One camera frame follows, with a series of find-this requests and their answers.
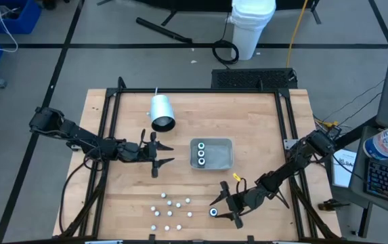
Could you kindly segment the white paper sheet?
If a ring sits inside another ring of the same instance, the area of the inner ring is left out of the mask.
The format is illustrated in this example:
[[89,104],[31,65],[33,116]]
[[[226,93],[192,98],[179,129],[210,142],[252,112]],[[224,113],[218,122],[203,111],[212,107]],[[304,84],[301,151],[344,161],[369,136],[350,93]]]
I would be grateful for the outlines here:
[[357,153],[349,150],[338,150],[332,157],[332,185],[348,188],[351,172],[355,163]]

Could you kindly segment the grey desk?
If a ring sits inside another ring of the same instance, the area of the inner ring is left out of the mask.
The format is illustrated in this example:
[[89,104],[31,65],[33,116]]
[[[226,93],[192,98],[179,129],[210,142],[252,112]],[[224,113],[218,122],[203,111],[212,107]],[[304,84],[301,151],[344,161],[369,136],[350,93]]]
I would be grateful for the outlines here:
[[[360,136],[360,143],[358,146],[357,157],[355,159],[355,163],[353,166],[353,173],[360,176],[364,179],[364,175],[366,173],[366,159],[367,156],[363,151],[363,143],[366,139],[376,135],[379,133],[379,130],[374,127],[365,127],[362,130],[362,134]],[[382,164],[388,166],[388,160],[381,161]],[[373,203],[374,205],[383,208],[388,211],[388,200],[378,198],[373,195],[369,195],[363,191],[364,183],[357,176],[352,176],[349,183],[349,190],[353,195],[355,195],[355,200],[353,201],[355,204],[365,207],[368,203]]]

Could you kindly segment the large blue storage bin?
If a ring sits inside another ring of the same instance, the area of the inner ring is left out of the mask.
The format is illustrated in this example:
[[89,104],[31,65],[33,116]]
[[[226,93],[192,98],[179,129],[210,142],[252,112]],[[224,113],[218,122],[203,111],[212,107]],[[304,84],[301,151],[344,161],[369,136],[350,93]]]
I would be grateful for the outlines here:
[[[40,15],[35,0],[0,0],[0,18],[11,34],[30,34]],[[1,21],[0,33],[5,33]]]

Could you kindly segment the black diagonal bar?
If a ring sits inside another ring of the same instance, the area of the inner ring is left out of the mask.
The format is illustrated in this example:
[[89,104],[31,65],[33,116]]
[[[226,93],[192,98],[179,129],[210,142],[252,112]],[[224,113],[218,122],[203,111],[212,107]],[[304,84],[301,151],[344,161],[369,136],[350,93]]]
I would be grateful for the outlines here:
[[336,150],[341,150],[345,148],[348,144],[358,140],[362,136],[362,131],[365,127],[373,127],[373,128],[381,128],[381,126],[376,122],[376,116],[367,120],[363,124],[357,126],[355,129],[352,129],[350,132],[341,136],[340,138],[335,140]]

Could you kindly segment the white plastic bin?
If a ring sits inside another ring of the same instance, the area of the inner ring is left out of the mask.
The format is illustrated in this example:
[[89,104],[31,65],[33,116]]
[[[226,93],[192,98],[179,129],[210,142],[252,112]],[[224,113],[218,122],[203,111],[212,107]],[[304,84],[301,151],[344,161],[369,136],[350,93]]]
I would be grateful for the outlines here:
[[[198,165],[198,143],[205,144],[205,166]],[[225,171],[232,168],[233,146],[228,138],[194,138],[190,141],[190,165],[193,169],[208,171]]]

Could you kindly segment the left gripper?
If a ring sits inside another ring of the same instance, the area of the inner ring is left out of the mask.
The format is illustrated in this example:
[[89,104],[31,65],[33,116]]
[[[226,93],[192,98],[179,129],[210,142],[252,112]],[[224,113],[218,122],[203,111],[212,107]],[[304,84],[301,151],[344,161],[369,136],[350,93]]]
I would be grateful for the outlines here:
[[168,159],[159,159],[156,160],[157,157],[157,151],[158,150],[173,150],[173,148],[165,146],[161,144],[160,142],[156,141],[156,133],[152,132],[150,134],[150,141],[147,142],[144,140],[146,133],[143,131],[141,134],[141,140],[140,140],[140,149],[139,149],[139,162],[151,162],[152,163],[152,169],[151,169],[151,175],[152,178],[158,177],[158,169],[164,165],[165,163],[168,163],[174,158],[168,158]]

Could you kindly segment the black clamp tool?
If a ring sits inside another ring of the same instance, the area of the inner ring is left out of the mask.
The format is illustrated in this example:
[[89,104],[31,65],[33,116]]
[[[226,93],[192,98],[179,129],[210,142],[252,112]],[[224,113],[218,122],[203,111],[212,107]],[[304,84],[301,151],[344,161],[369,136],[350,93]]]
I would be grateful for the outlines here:
[[348,206],[349,203],[342,203],[335,199],[329,199],[323,203],[318,204],[318,209],[321,211],[335,211],[336,209],[344,206]]

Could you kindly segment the black fabric room divider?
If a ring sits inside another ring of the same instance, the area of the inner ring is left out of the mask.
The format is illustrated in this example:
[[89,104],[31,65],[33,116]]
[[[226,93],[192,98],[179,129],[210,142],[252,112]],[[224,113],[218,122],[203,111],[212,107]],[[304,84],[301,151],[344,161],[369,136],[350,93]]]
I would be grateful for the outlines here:
[[[170,16],[165,26],[177,12],[229,12],[231,0],[131,0],[151,7],[167,9]],[[305,0],[276,0],[277,10],[301,9]]]

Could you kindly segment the black aluminium table frame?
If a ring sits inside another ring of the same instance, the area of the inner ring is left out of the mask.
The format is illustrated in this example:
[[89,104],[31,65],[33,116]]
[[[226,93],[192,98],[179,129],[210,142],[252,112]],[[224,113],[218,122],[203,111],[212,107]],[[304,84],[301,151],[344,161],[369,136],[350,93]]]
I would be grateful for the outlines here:
[[[295,241],[299,233],[311,234],[307,212],[293,211],[288,182],[281,191],[286,198],[265,200],[255,211],[242,219],[237,229],[227,219],[212,218],[208,211],[226,181],[232,189],[238,185],[233,173],[254,186],[261,175],[284,162],[284,138],[301,138],[315,128],[307,91],[292,89],[282,96],[282,108],[276,109],[273,94],[253,91],[226,92],[221,89],[171,89],[167,97],[175,113],[175,127],[157,138],[173,148],[159,152],[161,158],[174,158],[163,165],[157,178],[151,176],[149,163],[126,164],[113,161],[101,210],[91,209],[86,234],[96,232],[100,239],[144,240],[156,226],[159,241]],[[233,167],[227,171],[193,169],[189,160],[189,144],[193,138],[228,138],[233,144]],[[160,212],[155,216],[151,207]]]

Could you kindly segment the white trash can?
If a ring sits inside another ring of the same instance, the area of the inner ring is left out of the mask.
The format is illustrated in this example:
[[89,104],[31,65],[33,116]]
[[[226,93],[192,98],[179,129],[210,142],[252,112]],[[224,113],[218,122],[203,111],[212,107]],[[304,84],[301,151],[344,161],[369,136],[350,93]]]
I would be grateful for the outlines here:
[[276,11],[276,0],[232,0],[232,13],[228,18],[234,25],[232,43],[238,54],[232,57],[250,60],[255,52],[263,29]]

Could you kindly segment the black perforated computer case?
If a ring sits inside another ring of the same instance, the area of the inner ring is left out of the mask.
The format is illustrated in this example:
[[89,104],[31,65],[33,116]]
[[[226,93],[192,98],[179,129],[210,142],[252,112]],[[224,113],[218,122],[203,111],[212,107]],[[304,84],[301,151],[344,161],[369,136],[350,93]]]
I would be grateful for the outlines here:
[[211,72],[211,87],[297,89],[298,80],[292,68],[215,69]]

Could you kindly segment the white cup lying sideways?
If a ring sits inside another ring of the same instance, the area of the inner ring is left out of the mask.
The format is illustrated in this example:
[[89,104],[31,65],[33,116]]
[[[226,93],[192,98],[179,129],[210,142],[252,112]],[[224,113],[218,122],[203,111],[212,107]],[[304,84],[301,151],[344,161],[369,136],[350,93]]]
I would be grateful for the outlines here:
[[169,98],[159,94],[157,87],[150,101],[148,116],[154,131],[167,132],[175,127],[175,116]]

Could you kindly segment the black rod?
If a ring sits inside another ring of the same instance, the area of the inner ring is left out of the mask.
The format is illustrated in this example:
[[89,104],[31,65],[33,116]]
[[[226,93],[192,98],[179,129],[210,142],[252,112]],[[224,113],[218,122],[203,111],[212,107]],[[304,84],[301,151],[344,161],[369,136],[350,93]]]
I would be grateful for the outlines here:
[[144,26],[152,31],[155,31],[157,33],[160,33],[166,37],[169,37],[171,39],[174,39],[176,41],[180,41],[182,43],[193,43],[191,38],[183,37],[177,33],[174,33],[173,31],[170,31],[168,29],[165,29],[161,26],[158,26],[156,24],[153,24],[147,20],[144,20],[143,18],[137,17],[135,20],[138,24],[141,26]]

